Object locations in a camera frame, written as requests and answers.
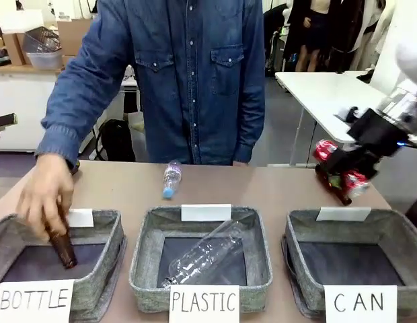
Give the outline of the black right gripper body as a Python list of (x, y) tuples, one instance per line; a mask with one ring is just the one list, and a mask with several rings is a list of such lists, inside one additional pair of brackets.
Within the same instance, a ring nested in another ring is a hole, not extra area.
[(368, 109), (347, 132), (356, 143), (379, 157), (390, 157), (406, 143), (409, 134), (390, 119)]

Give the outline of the person's right hand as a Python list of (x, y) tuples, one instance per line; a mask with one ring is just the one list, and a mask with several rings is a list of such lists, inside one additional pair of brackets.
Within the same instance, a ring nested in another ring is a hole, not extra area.
[(74, 182), (65, 159), (57, 154), (39, 155), (17, 203), (17, 214), (41, 240), (49, 241), (46, 227), (59, 234), (67, 229), (66, 215), (73, 200)]

